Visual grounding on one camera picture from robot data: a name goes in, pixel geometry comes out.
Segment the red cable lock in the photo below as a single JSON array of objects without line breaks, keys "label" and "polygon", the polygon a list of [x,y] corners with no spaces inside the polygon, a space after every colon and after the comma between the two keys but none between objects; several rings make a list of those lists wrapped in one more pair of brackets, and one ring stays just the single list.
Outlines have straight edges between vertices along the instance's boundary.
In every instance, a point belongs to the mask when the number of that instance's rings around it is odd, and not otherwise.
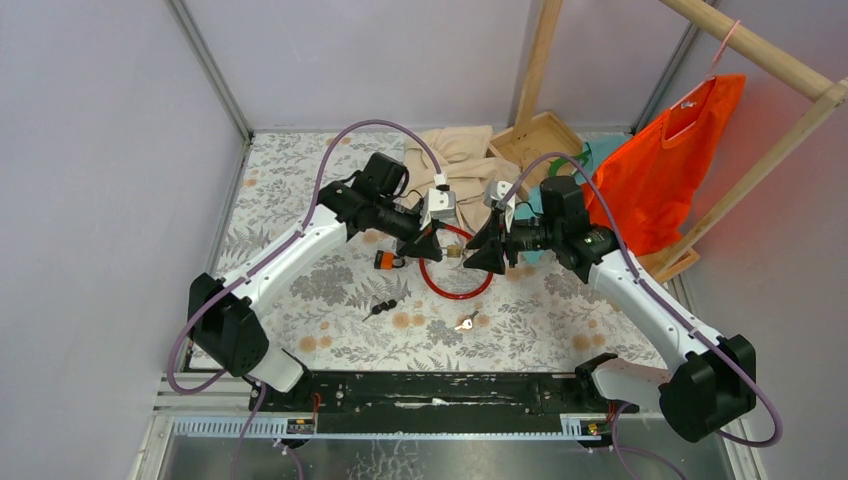
[{"label": "red cable lock", "polygon": [[[438,296],[448,300],[468,300],[484,293],[493,282],[493,274],[463,267],[463,261],[470,256],[466,244],[472,235],[458,226],[443,224],[438,238],[448,241],[442,246],[443,265],[437,266],[434,261],[425,259],[418,261],[419,273],[425,285]],[[445,256],[444,248],[451,244],[463,246],[464,254],[461,258]]]}]

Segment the silver key pair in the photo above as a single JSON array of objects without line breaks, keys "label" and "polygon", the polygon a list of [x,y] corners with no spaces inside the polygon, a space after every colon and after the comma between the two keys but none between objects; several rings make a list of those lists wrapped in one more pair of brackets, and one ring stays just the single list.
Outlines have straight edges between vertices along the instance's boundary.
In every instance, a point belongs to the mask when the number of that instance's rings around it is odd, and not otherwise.
[{"label": "silver key pair", "polygon": [[470,315],[464,316],[461,320],[458,321],[457,325],[454,327],[456,331],[468,331],[474,327],[474,319],[479,314],[477,310],[472,312]]}]

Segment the small black key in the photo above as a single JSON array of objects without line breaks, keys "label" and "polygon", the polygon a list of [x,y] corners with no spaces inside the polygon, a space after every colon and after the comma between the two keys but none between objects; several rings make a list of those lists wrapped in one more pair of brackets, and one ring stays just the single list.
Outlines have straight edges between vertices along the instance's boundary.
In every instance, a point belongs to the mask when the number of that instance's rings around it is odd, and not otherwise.
[{"label": "small black key", "polygon": [[369,318],[371,318],[373,316],[377,316],[377,315],[380,315],[381,313],[384,313],[386,311],[393,310],[394,308],[397,307],[397,305],[398,305],[398,302],[395,299],[390,299],[388,301],[379,302],[379,303],[377,303],[376,305],[373,305],[370,308],[369,313],[363,318],[363,322],[365,322],[366,320],[368,320]]}]

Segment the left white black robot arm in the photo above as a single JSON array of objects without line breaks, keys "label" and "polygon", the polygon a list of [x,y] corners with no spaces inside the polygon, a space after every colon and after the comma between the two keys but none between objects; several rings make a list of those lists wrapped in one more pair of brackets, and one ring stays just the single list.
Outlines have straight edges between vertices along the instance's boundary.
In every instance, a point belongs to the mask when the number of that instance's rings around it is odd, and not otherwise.
[{"label": "left white black robot arm", "polygon": [[407,168],[376,153],[348,180],[319,189],[303,219],[256,257],[221,279],[198,276],[189,290],[188,336],[234,377],[250,377],[272,388],[288,411],[309,401],[306,369],[293,355],[271,347],[261,312],[314,262],[374,229],[397,241],[398,255],[439,261],[438,219],[454,212],[455,197],[443,174],[412,209],[397,203]]}]

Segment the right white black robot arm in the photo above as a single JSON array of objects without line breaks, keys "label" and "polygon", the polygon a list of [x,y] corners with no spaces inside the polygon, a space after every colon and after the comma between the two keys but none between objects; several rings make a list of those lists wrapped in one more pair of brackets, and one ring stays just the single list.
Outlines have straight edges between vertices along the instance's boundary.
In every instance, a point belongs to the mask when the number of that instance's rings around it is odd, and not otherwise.
[{"label": "right white black robot arm", "polygon": [[597,412],[610,401],[659,411],[683,439],[697,442],[754,409],[756,353],[686,310],[648,274],[608,228],[591,223],[583,192],[569,176],[540,187],[542,213],[517,220],[512,186],[489,184],[489,219],[469,242],[463,265],[502,275],[526,251],[548,250],[565,269],[617,306],[650,341],[664,368],[600,355],[575,370],[575,402]]}]

